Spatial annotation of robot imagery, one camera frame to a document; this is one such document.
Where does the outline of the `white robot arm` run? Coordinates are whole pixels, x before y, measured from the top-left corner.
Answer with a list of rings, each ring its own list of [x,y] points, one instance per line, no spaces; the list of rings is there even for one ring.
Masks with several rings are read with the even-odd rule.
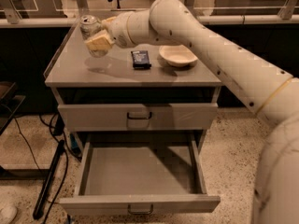
[[[299,224],[299,80],[207,29],[179,0],[156,0],[150,9],[100,22],[85,42],[107,51],[139,44],[180,44],[253,114],[274,128],[259,160],[252,224]]]

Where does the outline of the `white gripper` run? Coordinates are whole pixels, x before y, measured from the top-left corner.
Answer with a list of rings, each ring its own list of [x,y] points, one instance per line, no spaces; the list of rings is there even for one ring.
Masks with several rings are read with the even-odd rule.
[[[129,36],[127,23],[132,12],[125,12],[118,16],[113,16],[101,20],[103,29],[84,41],[89,50],[109,50],[114,43],[120,48],[132,48],[135,44]]]

